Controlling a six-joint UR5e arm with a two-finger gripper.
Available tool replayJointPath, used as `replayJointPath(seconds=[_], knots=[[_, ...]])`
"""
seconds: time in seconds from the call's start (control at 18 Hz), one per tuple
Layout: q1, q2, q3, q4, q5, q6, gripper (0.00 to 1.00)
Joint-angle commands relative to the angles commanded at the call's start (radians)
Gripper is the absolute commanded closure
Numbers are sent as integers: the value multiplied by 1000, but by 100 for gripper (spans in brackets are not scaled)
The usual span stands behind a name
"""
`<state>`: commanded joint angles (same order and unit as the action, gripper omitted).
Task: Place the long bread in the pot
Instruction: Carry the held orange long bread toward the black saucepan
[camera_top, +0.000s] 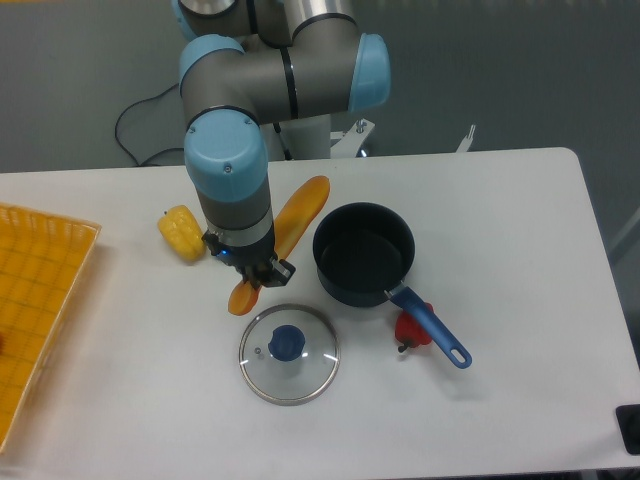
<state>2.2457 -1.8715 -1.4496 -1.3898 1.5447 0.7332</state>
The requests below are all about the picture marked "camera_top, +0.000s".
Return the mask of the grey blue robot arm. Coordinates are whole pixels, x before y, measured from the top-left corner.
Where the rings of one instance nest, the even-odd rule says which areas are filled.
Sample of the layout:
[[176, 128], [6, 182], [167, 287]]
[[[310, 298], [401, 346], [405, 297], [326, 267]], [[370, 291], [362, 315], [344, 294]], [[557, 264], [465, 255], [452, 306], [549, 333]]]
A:
[[383, 104], [391, 89], [382, 37], [347, 1], [176, 1], [184, 162], [212, 255], [254, 287], [288, 283], [275, 250], [265, 124]]

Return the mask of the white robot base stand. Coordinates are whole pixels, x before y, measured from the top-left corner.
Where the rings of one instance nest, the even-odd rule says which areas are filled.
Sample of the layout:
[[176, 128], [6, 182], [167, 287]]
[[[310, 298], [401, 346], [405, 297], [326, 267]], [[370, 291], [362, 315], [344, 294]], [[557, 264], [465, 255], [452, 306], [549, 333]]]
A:
[[358, 119], [349, 129], [333, 131], [330, 115], [265, 124], [260, 127], [270, 161], [366, 157], [365, 143], [376, 125]]

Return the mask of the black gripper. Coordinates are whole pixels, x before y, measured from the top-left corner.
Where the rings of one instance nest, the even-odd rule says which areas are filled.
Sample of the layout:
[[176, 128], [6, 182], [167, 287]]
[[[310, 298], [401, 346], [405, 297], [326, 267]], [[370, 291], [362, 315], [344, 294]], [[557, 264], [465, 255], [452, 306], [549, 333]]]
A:
[[211, 255], [227, 266], [238, 269], [242, 282], [253, 287], [253, 267], [257, 284], [266, 288], [286, 286], [295, 274], [295, 266], [284, 259], [276, 259], [274, 227], [258, 241], [245, 246], [225, 244], [209, 230], [202, 240]]

